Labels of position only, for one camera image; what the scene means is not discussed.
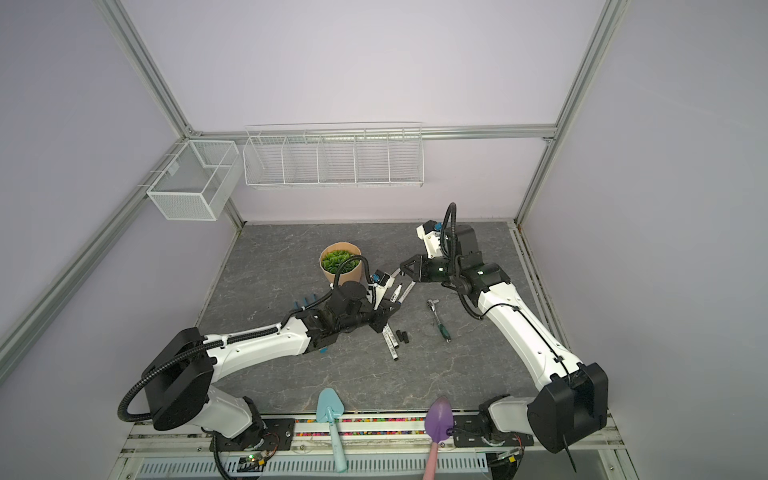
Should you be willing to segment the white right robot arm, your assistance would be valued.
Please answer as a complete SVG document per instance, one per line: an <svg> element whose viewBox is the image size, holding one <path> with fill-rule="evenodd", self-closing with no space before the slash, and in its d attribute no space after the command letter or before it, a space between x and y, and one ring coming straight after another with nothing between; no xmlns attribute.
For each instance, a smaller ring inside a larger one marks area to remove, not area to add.
<svg viewBox="0 0 768 480"><path fill-rule="evenodd" d="M489 320L520 357L537 394L529 403L511 396L480 408L493 435L533 436L558 453L606 427L609 379L596 363L585 364L543 325L509 275L483 259L474 229L427 221L416 229L425 253L401 263L419 283L444 283L469 311Z"/></svg>

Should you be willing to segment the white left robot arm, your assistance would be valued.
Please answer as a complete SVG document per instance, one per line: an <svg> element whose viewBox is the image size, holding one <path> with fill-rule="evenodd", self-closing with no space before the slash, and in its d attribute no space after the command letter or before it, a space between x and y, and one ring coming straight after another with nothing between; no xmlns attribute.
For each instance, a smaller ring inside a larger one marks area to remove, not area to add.
<svg viewBox="0 0 768 480"><path fill-rule="evenodd" d="M227 439L260 437L265 426L254 401L234 397L216 382L277 358L321 350L364 325L382 332L399 308L386 297L394 277L370 271L361 255L354 259L363 268L361 280L335 277L328 292L278 323L228 334L203 335L196 327L178 332L121 399L118 418L149 421L157 431L194 425Z"/></svg>

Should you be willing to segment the green artificial plant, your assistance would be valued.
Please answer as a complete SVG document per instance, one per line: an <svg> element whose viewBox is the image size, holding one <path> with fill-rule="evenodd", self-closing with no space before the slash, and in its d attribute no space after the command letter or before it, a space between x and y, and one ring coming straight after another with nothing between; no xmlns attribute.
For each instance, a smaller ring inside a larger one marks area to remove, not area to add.
<svg viewBox="0 0 768 480"><path fill-rule="evenodd" d="M360 260L355 259L356 254L348 250L333 250L327 252L321 258L322 268L332 275L343 275L353 271Z"/></svg>

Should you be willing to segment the white mesh wall basket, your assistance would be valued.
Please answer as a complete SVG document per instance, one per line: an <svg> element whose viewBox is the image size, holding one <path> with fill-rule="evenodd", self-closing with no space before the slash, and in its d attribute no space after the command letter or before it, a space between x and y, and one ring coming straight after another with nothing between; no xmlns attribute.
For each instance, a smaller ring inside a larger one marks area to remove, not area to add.
<svg viewBox="0 0 768 480"><path fill-rule="evenodd" d="M243 169L235 142L189 140L148 188L148 195L168 220L216 221Z"/></svg>

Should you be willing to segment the teal garden trowel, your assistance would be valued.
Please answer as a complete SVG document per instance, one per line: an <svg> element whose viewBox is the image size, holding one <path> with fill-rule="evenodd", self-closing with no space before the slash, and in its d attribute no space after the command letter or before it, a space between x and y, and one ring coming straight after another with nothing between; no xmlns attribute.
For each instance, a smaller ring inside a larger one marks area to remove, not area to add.
<svg viewBox="0 0 768 480"><path fill-rule="evenodd" d="M328 426L337 473L345 473L348 470L344 447L337 426L344 412L345 407L333 388L325 388L320 392L316 409L316 421L318 423L325 423Z"/></svg>

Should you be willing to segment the beige faceted plant pot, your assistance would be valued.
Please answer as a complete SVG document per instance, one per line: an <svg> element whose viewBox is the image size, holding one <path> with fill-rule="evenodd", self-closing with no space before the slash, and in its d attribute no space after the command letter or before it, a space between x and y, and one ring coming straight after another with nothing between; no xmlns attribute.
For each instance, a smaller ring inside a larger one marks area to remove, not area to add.
<svg viewBox="0 0 768 480"><path fill-rule="evenodd" d="M333 283L339 274L338 284L360 282L363 279L364 268L359 259L343 263L350 257L360 255L361 250L349 242L337 242L326 247L319 257L319 264L327 279Z"/></svg>

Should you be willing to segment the purple garden trowel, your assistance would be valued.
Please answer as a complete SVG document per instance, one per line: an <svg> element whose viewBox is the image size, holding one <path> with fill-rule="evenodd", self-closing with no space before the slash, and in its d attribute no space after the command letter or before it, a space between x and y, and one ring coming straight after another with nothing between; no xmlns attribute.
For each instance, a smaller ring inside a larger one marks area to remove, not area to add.
<svg viewBox="0 0 768 480"><path fill-rule="evenodd" d="M451 436L454 427L454 417L451 404L445 396L436 399L430 406L424 419L426 434L432 443L427 459L423 480L433 480L437 470L439 444Z"/></svg>

